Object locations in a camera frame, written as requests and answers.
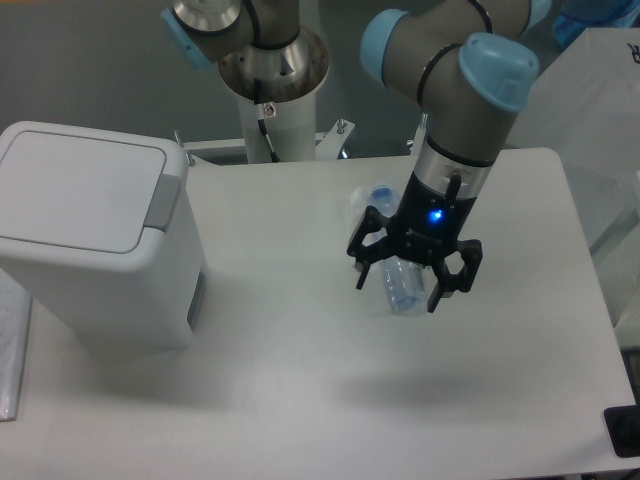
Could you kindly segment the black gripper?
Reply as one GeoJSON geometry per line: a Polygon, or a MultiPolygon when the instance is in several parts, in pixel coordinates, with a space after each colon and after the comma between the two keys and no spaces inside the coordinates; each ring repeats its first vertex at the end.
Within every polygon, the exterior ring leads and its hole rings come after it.
{"type": "Polygon", "coordinates": [[[442,298],[455,291],[471,290],[483,259],[478,239],[459,238],[475,200],[461,196],[462,177],[455,172],[438,192],[413,174],[395,214],[384,215],[374,206],[364,209],[348,242],[346,253],[359,272],[356,289],[364,287],[371,266],[394,254],[408,261],[431,266],[437,282],[430,293],[427,311],[434,313],[442,298]],[[366,237],[387,230],[380,239],[366,244],[366,237]],[[463,265],[451,273],[446,258],[459,253],[463,265]]]}

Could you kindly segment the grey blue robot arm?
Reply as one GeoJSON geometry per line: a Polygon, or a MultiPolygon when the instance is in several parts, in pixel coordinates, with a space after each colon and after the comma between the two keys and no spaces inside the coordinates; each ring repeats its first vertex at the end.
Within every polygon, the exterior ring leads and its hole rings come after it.
{"type": "MultiPolygon", "coordinates": [[[[388,9],[367,25],[362,67],[425,116],[403,194],[374,189],[347,247],[361,275],[381,266],[395,312],[434,311],[471,289],[482,245],[460,233],[538,76],[518,37],[549,8],[445,1],[420,15],[388,9]]],[[[298,2],[175,1],[160,17],[183,58],[216,67],[238,99],[250,162],[315,157],[315,95],[329,59],[298,2]]]]}

